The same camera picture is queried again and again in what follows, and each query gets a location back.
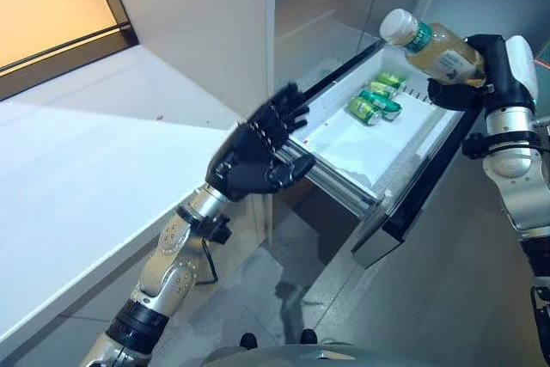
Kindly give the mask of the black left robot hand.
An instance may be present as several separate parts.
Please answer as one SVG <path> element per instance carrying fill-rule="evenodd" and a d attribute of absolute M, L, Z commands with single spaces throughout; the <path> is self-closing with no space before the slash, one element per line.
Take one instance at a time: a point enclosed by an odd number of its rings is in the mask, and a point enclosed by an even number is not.
<path fill-rule="evenodd" d="M 312 155 L 283 162 L 277 151 L 294 131 L 307 125 L 305 94 L 287 83 L 229 134 L 212 157 L 205 182 L 237 202 L 249 194 L 276 193 L 292 187 L 315 165 Z"/>

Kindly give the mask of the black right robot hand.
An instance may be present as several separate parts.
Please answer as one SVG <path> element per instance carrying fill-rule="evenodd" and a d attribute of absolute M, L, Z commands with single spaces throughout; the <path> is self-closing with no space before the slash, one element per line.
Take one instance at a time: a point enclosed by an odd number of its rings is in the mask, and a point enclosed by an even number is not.
<path fill-rule="evenodd" d="M 527 85 L 512 74 L 504 38 L 498 34 L 476 34 L 466 43 L 484 59 L 486 84 L 483 87 L 463 84 L 443 85 L 428 79 L 428 96 L 433 104 L 454 111 L 483 108 L 486 116 L 503 107 L 525 107 L 535 112 L 535 98 Z"/>

